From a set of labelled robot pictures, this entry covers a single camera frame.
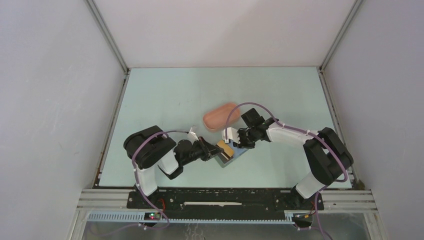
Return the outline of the gold striped credit card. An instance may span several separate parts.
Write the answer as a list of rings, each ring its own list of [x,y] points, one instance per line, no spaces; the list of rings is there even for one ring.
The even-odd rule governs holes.
[[[227,160],[231,159],[235,154],[235,151],[231,148],[231,145],[229,143],[225,143],[223,140],[220,140],[216,146],[222,149],[221,155]]]

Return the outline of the pink oval tray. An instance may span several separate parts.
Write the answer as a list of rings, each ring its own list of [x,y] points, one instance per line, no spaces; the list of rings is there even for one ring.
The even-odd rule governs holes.
[[[203,125],[208,132],[215,133],[221,131],[227,125],[227,118],[237,105],[228,102],[203,115]]]

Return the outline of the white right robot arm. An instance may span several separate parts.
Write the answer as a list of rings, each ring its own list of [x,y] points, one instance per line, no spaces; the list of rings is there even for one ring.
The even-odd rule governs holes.
[[[258,141],[300,146],[309,165],[309,173],[291,189],[291,204],[304,209],[311,197],[334,182],[349,180],[347,170],[354,159],[338,134],[329,127],[319,131],[289,126],[273,115],[264,119],[255,108],[242,114],[245,128],[227,127],[222,132],[225,142],[239,149],[253,149]]]

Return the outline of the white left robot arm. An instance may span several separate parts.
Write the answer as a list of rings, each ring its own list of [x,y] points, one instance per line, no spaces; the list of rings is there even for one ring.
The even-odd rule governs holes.
[[[154,125],[128,136],[123,148],[131,159],[138,201],[145,208],[158,202],[156,169],[170,180],[184,171],[184,166],[218,156],[224,149],[198,136],[194,129],[164,131]]]

